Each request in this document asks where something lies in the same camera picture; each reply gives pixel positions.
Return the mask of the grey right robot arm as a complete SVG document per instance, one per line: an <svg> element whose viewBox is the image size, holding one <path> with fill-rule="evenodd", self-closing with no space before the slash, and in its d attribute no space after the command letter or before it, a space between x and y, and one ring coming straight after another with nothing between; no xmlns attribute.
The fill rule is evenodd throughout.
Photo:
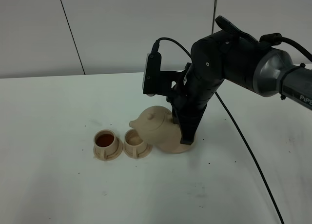
<svg viewBox="0 0 312 224"><path fill-rule="evenodd" d="M182 144L194 142L207 103L224 80L263 97L280 94L311 108L311 70L304 64L294 65L290 55L277 46L285 42L310 58L306 49L279 33L256 40L222 16L215 21L220 31L193 44L191 65L174 87L177 95L169 98Z"/></svg>

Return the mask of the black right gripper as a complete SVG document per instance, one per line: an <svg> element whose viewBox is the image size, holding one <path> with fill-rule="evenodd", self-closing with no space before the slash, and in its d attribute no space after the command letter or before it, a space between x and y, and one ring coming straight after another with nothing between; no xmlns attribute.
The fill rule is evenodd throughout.
<svg viewBox="0 0 312 224"><path fill-rule="evenodd" d="M179 124L181 144L191 145L207 107L207 102L224 80L253 91L256 66L263 58L260 43L223 16L215 19L221 31L192 45L192 64L181 83L186 97L172 106L173 123Z"/></svg>

